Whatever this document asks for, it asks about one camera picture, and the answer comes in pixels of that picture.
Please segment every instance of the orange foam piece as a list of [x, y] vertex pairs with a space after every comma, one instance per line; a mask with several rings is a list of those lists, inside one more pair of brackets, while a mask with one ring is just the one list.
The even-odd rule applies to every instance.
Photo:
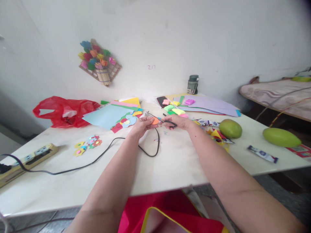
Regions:
[[159, 123], [159, 119], [156, 117], [153, 117], [154, 121], [151, 123], [152, 125], [156, 125], [157, 123]]

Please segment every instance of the power strip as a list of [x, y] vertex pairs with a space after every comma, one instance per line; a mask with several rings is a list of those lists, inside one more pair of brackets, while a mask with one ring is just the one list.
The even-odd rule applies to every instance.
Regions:
[[[57, 151], [58, 147], [51, 143], [40, 148], [39, 150], [36, 150], [35, 152], [32, 152], [26, 157], [20, 159], [20, 161], [23, 163], [25, 168], [31, 169], [42, 161], [54, 155]], [[2, 169], [0, 172], [0, 188], [26, 172], [21, 168], [18, 162], [15, 162], [11, 165], [1, 164], [1, 166]]]

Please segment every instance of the hand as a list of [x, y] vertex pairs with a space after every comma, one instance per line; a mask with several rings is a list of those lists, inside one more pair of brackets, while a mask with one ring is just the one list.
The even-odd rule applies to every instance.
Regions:
[[151, 123], [153, 121], [154, 118], [148, 116], [138, 118], [132, 130], [129, 132], [129, 135], [138, 136], [138, 138], [141, 138], [148, 129], [159, 127], [158, 125], [152, 125]]
[[[184, 130], [187, 130], [188, 126], [192, 124], [192, 120], [175, 115], [175, 114], [166, 116], [162, 120], [169, 120], [171, 122], [174, 122], [177, 125], [177, 127], [184, 129]], [[170, 128], [170, 126], [173, 126], [171, 123], [165, 122], [163, 123], [163, 125], [165, 126], [165, 128], [169, 130], [174, 130], [174, 128]]]

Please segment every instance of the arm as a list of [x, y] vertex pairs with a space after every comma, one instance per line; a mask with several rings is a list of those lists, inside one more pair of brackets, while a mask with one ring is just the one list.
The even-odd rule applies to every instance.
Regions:
[[139, 118], [117, 153], [97, 180], [67, 233], [118, 232], [122, 212], [135, 176], [138, 141], [151, 125], [150, 117]]
[[164, 118], [187, 130], [202, 169], [227, 213], [242, 232], [302, 232], [302, 223], [197, 124]]

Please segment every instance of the patterned bed sheet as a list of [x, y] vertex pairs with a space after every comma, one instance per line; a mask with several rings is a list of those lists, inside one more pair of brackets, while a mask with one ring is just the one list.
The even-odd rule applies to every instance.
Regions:
[[[311, 82], [282, 80], [249, 84], [242, 86], [240, 93], [261, 105], [282, 112], [290, 105], [311, 97]], [[285, 113], [311, 122], [311, 99], [290, 107]]]

